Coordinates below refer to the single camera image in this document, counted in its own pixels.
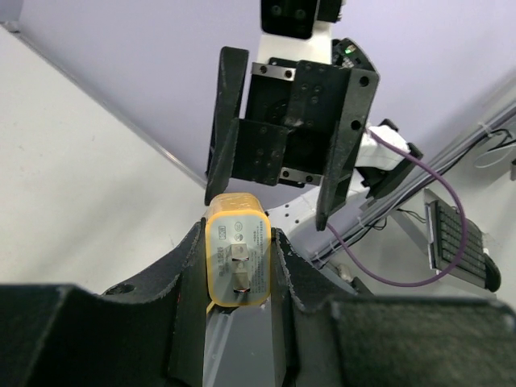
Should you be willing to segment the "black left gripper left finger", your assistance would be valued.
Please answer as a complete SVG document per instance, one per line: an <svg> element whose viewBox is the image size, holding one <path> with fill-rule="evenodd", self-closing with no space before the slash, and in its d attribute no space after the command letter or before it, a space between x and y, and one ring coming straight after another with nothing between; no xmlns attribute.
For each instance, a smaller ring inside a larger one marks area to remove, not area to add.
<svg viewBox="0 0 516 387"><path fill-rule="evenodd" d="M202 385L205 259L197 222L171 252L102 294L3 285L2 385Z"/></svg>

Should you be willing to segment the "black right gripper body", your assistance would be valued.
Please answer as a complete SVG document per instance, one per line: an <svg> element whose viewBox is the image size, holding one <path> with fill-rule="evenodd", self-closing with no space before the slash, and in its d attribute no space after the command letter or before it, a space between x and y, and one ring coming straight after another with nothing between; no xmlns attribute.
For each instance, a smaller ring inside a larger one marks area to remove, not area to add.
<svg viewBox="0 0 516 387"><path fill-rule="evenodd" d="M270 186L318 185L349 74L308 60L253 63L233 177Z"/></svg>

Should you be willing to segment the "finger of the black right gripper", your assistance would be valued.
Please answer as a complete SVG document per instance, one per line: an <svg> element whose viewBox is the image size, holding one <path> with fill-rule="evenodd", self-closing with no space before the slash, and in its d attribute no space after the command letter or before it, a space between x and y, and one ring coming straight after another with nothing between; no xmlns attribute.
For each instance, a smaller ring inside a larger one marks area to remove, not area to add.
<svg viewBox="0 0 516 387"><path fill-rule="evenodd" d="M360 141L378 82L379 74L374 71L347 71L347 84L340 104L339 121L331 137L318 195L315 214L318 231L324 231L329 217L346 204Z"/></svg>
<svg viewBox="0 0 516 387"><path fill-rule="evenodd" d="M218 63L210 149L206 169L205 204L224 192L231 178L239 132L239 111L243 97L249 51L224 47Z"/></svg>

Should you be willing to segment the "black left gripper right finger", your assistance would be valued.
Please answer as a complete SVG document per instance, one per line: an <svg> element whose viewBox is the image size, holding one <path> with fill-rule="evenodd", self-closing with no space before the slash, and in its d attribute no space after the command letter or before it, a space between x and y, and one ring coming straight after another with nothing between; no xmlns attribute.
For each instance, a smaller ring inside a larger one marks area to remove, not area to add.
<svg viewBox="0 0 516 387"><path fill-rule="evenodd" d="M350 293L271 242L278 386L512 386L515 314L482 298Z"/></svg>

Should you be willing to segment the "yellow plug adapter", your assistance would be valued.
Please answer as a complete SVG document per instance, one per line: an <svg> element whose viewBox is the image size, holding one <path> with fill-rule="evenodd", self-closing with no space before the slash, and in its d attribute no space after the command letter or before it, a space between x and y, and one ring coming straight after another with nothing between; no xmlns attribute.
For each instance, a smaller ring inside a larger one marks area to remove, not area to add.
<svg viewBox="0 0 516 387"><path fill-rule="evenodd" d="M272 229L250 193L216 196L206 212L206 275L215 305L256 306L270 295Z"/></svg>

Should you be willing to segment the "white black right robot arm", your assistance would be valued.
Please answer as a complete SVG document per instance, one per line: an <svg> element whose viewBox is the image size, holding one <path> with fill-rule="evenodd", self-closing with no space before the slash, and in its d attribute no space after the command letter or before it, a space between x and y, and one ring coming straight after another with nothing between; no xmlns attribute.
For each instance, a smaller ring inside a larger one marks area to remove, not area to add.
<svg viewBox="0 0 516 387"><path fill-rule="evenodd" d="M379 80L373 62L350 39L332 41L327 64L280 57L252 63L247 50L222 48L206 201L222 194L230 179L316 185L315 223L323 230L350 198L353 174L370 198L392 193L422 153L388 119L377 134L401 155L367 136Z"/></svg>

